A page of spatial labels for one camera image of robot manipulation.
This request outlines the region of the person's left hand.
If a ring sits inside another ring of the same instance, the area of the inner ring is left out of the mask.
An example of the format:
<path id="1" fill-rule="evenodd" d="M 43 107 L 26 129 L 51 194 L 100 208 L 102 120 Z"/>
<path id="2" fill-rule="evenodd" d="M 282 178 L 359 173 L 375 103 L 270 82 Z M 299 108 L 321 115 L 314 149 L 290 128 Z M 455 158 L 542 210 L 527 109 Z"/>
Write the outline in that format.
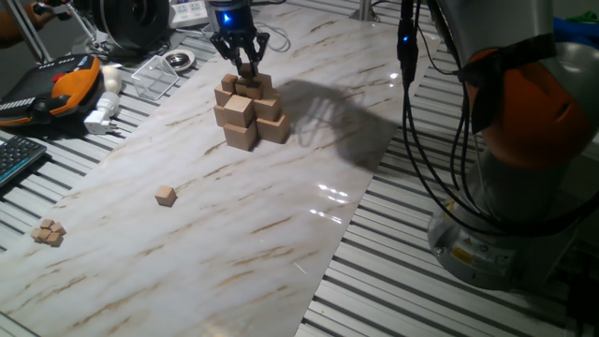
<path id="1" fill-rule="evenodd" d="M 57 17 L 56 14 L 50 12 L 43 12 L 42 14 L 37 14 L 34 11 L 34 4 L 30 3 L 23 6 L 30 22 L 34 25 L 34 27 L 39 30 L 43 28 L 48 22 L 52 21 Z"/>

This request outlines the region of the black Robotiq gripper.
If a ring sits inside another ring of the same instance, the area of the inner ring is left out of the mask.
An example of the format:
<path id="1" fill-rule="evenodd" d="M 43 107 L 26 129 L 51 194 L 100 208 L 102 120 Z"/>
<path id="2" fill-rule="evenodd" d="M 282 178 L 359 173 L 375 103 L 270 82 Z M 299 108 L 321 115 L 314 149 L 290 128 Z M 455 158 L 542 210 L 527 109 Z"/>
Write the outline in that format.
<path id="1" fill-rule="evenodd" d="M 258 73 L 258 65 L 262 61 L 270 41 L 270 34 L 256 32 L 250 0 L 211 0 L 211 9 L 215 13 L 219 30 L 225 33 L 237 34 L 252 40 L 246 53 L 248 55 L 252 76 Z M 239 47 L 233 40 L 220 32 L 210 37 L 210 42 L 226 60 L 235 66 L 242 65 Z"/>

